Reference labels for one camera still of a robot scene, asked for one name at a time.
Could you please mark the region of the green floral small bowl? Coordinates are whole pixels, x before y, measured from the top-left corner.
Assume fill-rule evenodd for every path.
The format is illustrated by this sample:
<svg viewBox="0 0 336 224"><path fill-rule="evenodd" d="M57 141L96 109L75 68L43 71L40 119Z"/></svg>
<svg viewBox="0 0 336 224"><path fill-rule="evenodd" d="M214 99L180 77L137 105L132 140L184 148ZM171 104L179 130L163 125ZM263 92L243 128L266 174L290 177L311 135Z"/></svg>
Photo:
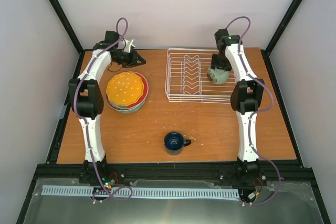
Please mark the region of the green floral small bowl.
<svg viewBox="0 0 336 224"><path fill-rule="evenodd" d="M207 77L213 84L223 84L228 80L229 71L209 67L207 70Z"/></svg>

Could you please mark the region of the yellow polka dot plate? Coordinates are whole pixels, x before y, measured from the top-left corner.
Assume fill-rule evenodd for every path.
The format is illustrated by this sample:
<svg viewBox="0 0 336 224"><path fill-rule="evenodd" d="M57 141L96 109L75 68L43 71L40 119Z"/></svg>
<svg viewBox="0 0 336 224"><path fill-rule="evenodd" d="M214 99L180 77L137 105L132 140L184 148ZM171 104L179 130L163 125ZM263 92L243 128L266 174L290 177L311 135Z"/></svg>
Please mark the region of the yellow polka dot plate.
<svg viewBox="0 0 336 224"><path fill-rule="evenodd" d="M129 106L136 103L143 92L144 82L134 72L122 72L115 75L106 88L108 101L116 106Z"/></svg>

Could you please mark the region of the dark blue mug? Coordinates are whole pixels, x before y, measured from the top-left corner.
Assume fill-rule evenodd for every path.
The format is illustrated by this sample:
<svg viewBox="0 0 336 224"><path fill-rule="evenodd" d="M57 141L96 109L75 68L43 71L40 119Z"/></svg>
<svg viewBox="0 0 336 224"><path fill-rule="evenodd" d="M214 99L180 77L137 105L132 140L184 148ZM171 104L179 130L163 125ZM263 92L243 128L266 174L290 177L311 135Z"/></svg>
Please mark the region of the dark blue mug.
<svg viewBox="0 0 336 224"><path fill-rule="evenodd" d="M163 140L165 150L170 155L178 155L184 147L191 145L191 139L185 139L184 136L176 131L166 134Z"/></svg>

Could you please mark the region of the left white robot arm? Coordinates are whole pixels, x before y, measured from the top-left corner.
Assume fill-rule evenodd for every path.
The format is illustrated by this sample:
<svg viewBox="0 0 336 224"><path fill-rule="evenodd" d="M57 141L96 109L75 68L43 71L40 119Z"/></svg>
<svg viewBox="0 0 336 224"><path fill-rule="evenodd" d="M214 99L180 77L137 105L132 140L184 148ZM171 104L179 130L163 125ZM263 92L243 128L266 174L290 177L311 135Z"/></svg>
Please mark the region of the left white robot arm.
<svg viewBox="0 0 336 224"><path fill-rule="evenodd" d="M68 83L71 108L79 119L85 141L85 161L101 162L106 157L100 131L100 118L104 98L99 82L108 65L117 63L123 68L146 64L135 50L133 40L124 39L125 34L107 31L103 41L93 47L91 59L84 71Z"/></svg>

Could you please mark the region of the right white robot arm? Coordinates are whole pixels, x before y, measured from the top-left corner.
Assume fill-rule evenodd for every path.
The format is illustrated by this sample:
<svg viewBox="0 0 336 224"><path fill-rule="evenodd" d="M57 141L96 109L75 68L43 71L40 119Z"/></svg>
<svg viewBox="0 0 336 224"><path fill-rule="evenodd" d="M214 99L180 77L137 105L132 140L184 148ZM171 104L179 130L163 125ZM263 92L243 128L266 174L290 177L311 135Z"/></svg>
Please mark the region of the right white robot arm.
<svg viewBox="0 0 336 224"><path fill-rule="evenodd" d="M213 84L223 84L231 72L234 74L236 85L230 96L230 106L238 119L238 160L242 164L254 163L259 159L256 153L256 117L265 83L253 72L239 35L230 35L227 29L219 29L214 37L218 53L212 54L207 76Z"/></svg>

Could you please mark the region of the red floral plate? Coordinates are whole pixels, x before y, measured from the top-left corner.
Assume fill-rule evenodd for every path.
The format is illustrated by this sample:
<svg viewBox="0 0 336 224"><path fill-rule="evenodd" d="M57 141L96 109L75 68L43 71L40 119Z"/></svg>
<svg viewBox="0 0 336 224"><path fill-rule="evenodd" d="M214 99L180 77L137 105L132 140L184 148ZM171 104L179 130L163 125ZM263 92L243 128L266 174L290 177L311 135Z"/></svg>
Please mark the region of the red floral plate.
<svg viewBox="0 0 336 224"><path fill-rule="evenodd" d="M146 97L148 95L148 90L149 90L149 85L148 85L147 79L142 74L140 74L138 72L134 72L134 73L142 79L142 82L144 84L144 88L143 88L143 94L140 96L138 101L129 105L128 109L138 107L146 99Z"/></svg>

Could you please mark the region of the striped large bowl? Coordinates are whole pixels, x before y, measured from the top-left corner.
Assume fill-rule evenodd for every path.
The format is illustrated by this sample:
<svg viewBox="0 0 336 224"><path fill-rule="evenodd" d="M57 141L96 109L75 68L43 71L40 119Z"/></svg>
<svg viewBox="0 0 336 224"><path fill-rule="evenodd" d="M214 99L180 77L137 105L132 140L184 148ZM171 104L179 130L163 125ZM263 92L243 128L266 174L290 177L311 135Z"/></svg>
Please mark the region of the striped large bowl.
<svg viewBox="0 0 336 224"><path fill-rule="evenodd" d="M107 94L106 94L106 101L108 105L115 111L128 114L128 113L132 113L132 112L139 110L145 104L147 96L148 96L148 88L145 88L143 95L139 98L139 100L134 105L127 107L127 108L123 108L123 109L117 107L116 105L113 105L112 102L109 101Z"/></svg>

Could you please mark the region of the left black frame post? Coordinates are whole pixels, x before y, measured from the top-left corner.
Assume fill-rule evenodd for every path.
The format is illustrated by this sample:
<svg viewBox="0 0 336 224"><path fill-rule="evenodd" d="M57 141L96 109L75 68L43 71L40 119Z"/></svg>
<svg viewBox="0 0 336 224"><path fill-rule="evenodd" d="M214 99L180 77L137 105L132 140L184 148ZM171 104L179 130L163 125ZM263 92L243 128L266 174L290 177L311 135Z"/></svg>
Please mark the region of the left black frame post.
<svg viewBox="0 0 336 224"><path fill-rule="evenodd" d="M70 24L59 0L49 0L51 6L53 7L56 15L58 16L61 24L63 25L69 39L71 40L73 46L75 47L77 53L81 54L82 52L84 52L84 49L72 27L72 25Z"/></svg>

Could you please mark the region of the black frame post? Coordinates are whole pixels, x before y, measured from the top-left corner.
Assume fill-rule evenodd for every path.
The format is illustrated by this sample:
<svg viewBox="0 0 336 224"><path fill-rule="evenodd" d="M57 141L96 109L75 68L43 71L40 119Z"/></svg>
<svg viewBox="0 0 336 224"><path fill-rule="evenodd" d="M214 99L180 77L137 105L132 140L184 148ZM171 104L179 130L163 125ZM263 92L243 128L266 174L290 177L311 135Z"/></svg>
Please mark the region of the black frame post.
<svg viewBox="0 0 336 224"><path fill-rule="evenodd" d="M63 25L69 39L71 40L73 46L75 47L77 53L81 54L82 52L84 52L84 49L72 27L72 25L70 24L59 0L49 0L51 6L53 7L56 15L58 16L61 24Z"/></svg>
<svg viewBox="0 0 336 224"><path fill-rule="evenodd" d="M269 57L271 55L273 49L275 48L276 44L280 40L281 36L283 35L290 21L294 17L302 1L303 0L292 0L291 1L287 11L285 12L281 22L279 23L277 29L275 30L275 33L273 34L270 42L268 43L265 49L266 56Z"/></svg>

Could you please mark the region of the right black frame post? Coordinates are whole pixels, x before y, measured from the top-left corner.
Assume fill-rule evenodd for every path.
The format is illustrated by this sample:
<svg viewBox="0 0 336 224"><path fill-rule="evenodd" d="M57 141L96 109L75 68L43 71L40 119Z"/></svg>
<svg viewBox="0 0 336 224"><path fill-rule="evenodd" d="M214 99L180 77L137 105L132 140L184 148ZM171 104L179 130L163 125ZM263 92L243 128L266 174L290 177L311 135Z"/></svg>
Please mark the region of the right black frame post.
<svg viewBox="0 0 336 224"><path fill-rule="evenodd" d="M277 29L275 30L275 33L273 34L270 42L268 43L265 49L266 56L269 57L271 55L273 49L275 48L276 44L280 40L281 36L283 35L290 21L294 17L302 1L303 0L292 0L291 1L287 11L285 12L281 22L279 23Z"/></svg>

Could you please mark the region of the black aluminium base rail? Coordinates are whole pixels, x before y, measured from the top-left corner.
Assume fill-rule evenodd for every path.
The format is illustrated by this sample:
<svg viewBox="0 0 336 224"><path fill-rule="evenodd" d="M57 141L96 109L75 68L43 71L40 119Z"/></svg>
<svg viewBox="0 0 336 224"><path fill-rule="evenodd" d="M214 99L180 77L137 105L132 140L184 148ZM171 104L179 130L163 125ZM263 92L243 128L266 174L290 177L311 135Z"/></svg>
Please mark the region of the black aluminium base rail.
<svg viewBox="0 0 336 224"><path fill-rule="evenodd" d="M267 162L261 163L261 175L247 173L236 175L234 162L219 163L151 163L151 164L105 164L99 169L101 177L117 178L120 184L145 180L199 180L216 185L245 186L265 176L265 181L276 182L312 182L315 176L311 168L304 168L296 161L278 161L273 167ZM93 168L84 164L40 164L34 179L39 178L76 178L81 183L96 185L97 177Z"/></svg>

